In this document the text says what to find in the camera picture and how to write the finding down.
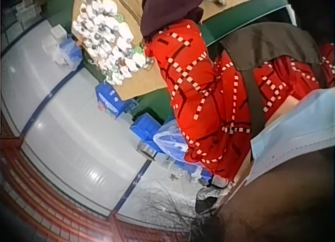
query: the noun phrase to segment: blue plastic crate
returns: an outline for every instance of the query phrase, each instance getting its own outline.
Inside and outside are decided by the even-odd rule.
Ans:
[[[176,119],[176,117],[174,117],[174,115],[170,115],[170,116],[165,120],[165,122],[163,123],[163,125],[166,124],[166,123],[168,123],[168,122],[170,122],[170,121],[172,121],[172,120],[175,120],[175,119]]]
[[[159,122],[148,113],[144,113],[130,126],[130,130],[141,138],[141,140],[152,141],[154,134],[156,134],[160,127]]]
[[[134,108],[138,107],[139,103],[138,101],[136,101],[135,99],[130,99],[130,103],[127,106],[127,108],[125,109],[125,113],[128,113],[130,111],[132,111]]]
[[[131,100],[121,100],[112,85],[107,82],[100,83],[95,88],[99,103],[103,104],[106,110],[117,118],[132,103]]]
[[[213,174],[210,173],[208,170],[203,169],[203,171],[201,172],[201,176],[203,180],[206,180],[208,182],[213,176]]]

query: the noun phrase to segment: red patterned garment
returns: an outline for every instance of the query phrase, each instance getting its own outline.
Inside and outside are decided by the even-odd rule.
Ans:
[[[334,48],[320,48],[329,87],[334,86]],[[147,44],[157,59],[171,105],[188,143],[185,160],[233,180],[250,151],[251,123],[241,74],[223,52],[214,66],[198,26],[191,20],[169,26]],[[298,100],[318,89],[309,65],[282,56],[254,70],[266,120],[289,95]]]

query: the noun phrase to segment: white box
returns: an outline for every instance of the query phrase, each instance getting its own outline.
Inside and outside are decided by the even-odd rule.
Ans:
[[[66,30],[61,25],[56,25],[51,29],[51,34],[55,38],[58,44],[61,44],[68,38]]]
[[[29,19],[36,17],[38,14],[40,14],[40,12],[41,7],[34,4],[27,8],[23,8],[19,12],[17,12],[16,18],[20,22],[25,22]]]
[[[52,55],[58,48],[57,41],[52,35],[42,40],[42,48],[47,55]]]
[[[25,7],[28,7],[33,4],[32,0],[22,0],[22,3],[24,4]]]
[[[17,12],[20,12],[22,9],[25,8],[25,4],[23,2],[21,2],[21,3],[17,4],[15,6],[15,8],[16,8]]]

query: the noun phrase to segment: blue container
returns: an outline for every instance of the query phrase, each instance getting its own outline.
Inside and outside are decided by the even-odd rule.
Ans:
[[[138,101],[136,101],[135,99],[130,99],[130,100],[131,102],[129,103],[127,108],[125,108],[125,113],[132,111],[134,108],[136,108],[139,105]]]
[[[76,42],[68,38],[59,45],[59,49],[72,71],[76,70],[83,60],[82,50],[77,46]]]
[[[213,174],[206,169],[203,169],[203,171],[201,172],[202,179],[206,180],[207,182],[211,179],[212,175]]]
[[[170,121],[172,121],[172,120],[175,120],[175,119],[176,119],[176,117],[174,117],[174,115],[170,115],[170,116],[165,120],[165,122],[163,123],[163,125],[166,124],[166,123],[168,123],[168,122],[170,122]]]
[[[144,113],[130,126],[130,130],[141,138],[142,141],[153,142],[153,136],[160,127],[159,122],[148,113]]]
[[[115,118],[117,118],[132,103],[132,100],[121,100],[112,85],[107,82],[99,84],[95,88],[95,93],[98,102],[103,104],[108,113],[114,115]]]

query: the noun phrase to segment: person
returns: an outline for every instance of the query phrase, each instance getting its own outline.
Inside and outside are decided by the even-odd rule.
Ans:
[[[195,212],[203,214],[217,208],[222,198],[230,192],[234,183],[223,179],[220,176],[212,175],[205,187],[202,187],[196,194]]]
[[[237,62],[246,58],[250,49],[245,47],[251,47],[253,42],[247,46],[240,44],[234,57],[225,49],[212,63],[198,27],[203,14],[198,7],[201,2],[143,0],[141,32],[146,54],[157,60],[171,95],[176,121],[187,141],[185,161],[201,162],[211,173],[238,181],[251,161],[250,140],[256,133],[252,133],[250,112],[255,104],[248,101],[250,95],[240,70],[245,64]],[[275,33],[278,37],[282,32],[273,30]],[[324,41],[319,50],[326,88],[334,86],[334,48],[333,43]],[[294,108],[308,93],[321,88],[313,68],[289,55],[257,64],[252,72],[266,125]]]
[[[276,24],[281,34],[273,32],[280,41],[276,45],[264,24],[248,26],[224,39],[222,53],[212,62],[197,25],[202,0],[143,0],[146,53],[156,58],[167,83],[189,146],[185,160],[240,181],[239,173],[252,160],[252,148],[248,184],[242,183],[216,210],[197,215],[189,241],[334,240],[332,1],[289,0],[299,27],[308,33]],[[255,34],[237,37],[241,32]],[[236,51],[241,41],[248,44]],[[273,57],[264,49],[281,45],[294,46],[295,52],[257,62],[263,61],[264,53]],[[245,60],[248,68],[243,66]],[[250,77],[261,100],[249,91]],[[255,117],[255,112],[262,116],[259,109],[265,119]]]

